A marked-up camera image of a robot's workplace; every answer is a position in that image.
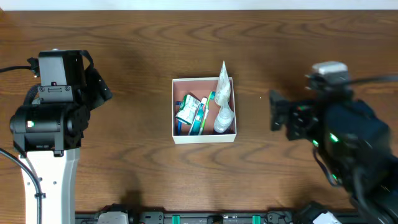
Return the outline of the green and white toothbrush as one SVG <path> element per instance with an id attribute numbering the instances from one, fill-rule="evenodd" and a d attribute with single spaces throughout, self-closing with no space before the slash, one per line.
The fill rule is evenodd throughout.
<path id="1" fill-rule="evenodd" d="M 203 120 L 201 122 L 200 131 L 198 133 L 199 135 L 202 134 L 202 132 L 203 132 L 203 130 L 205 128 L 206 119 L 207 119 L 207 116 L 208 116 L 208 113 L 209 113 L 209 110 L 210 110 L 209 109 L 209 104 L 210 104 L 210 101 L 213 100 L 214 98 L 215 98 L 215 92 L 211 91 L 209 96 L 208 96 L 208 98 L 207 98 L 207 101 L 206 101 L 205 112 L 204 112 L 204 115 L 203 115 Z"/>

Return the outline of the white lotion tube gold cap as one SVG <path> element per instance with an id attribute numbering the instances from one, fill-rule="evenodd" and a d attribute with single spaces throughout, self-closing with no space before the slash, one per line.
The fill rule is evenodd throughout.
<path id="1" fill-rule="evenodd" d="M 225 102 L 229 101 L 230 95 L 231 95 L 231 84 L 229 81 L 226 64 L 225 62 L 223 62 L 216 87 L 216 93 L 214 98 L 215 103 L 219 106 L 222 106 Z"/>

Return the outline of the blue disposable razor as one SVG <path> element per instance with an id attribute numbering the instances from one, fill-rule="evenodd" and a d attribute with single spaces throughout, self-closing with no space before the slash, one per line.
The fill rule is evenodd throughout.
<path id="1" fill-rule="evenodd" d="M 176 106 L 176 113 L 175 114 L 178 114 L 181 105 L 182 105 L 181 101 L 176 101 L 175 102 L 175 106 Z M 176 135 L 179 136 L 179 135 L 181 135 L 182 122 L 178 118 L 176 118 L 176 121 L 177 121 Z"/>

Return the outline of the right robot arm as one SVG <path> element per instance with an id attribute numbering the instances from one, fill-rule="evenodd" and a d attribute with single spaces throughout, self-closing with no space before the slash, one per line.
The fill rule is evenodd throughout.
<path id="1" fill-rule="evenodd" d="M 397 157 L 391 130 L 351 90 L 289 101 L 269 93 L 271 130 L 308 140 L 330 185 L 343 187 L 368 223 L 397 223 Z"/>

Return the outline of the red green toothpaste tube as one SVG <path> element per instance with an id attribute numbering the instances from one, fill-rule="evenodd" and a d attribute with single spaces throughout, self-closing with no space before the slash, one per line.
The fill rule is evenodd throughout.
<path id="1" fill-rule="evenodd" d="M 202 98 L 199 107 L 197 109 L 196 115 L 194 117 L 193 123 L 191 125 L 191 128 L 188 132 L 189 136 L 197 136 L 199 135 L 200 132 L 200 127 L 202 124 L 202 120 L 205 114 L 205 109 L 206 109 L 206 103 L 208 101 L 208 98 Z"/>

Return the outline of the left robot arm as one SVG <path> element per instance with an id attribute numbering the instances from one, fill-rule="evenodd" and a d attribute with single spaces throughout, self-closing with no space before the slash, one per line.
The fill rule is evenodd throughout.
<path id="1" fill-rule="evenodd" d="M 90 112 L 112 97 L 85 50 L 29 60 L 40 83 L 10 119 L 22 169 L 26 223 L 74 223 L 75 177 Z"/>

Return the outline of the clear foam soap pump bottle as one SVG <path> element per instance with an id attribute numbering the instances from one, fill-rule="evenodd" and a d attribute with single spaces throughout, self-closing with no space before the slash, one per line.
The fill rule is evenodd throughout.
<path id="1" fill-rule="evenodd" d="M 229 103 L 227 100 L 223 102 L 219 113 L 215 119 L 213 130 L 215 134 L 226 134 L 234 120 L 234 112 L 229 107 Z"/>

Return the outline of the green soap bar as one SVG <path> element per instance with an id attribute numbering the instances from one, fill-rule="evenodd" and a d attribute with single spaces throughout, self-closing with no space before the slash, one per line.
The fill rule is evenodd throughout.
<path id="1" fill-rule="evenodd" d="M 200 101 L 198 99 L 189 94 L 185 95 L 176 114 L 176 119 L 181 123 L 191 125 L 199 105 Z"/>

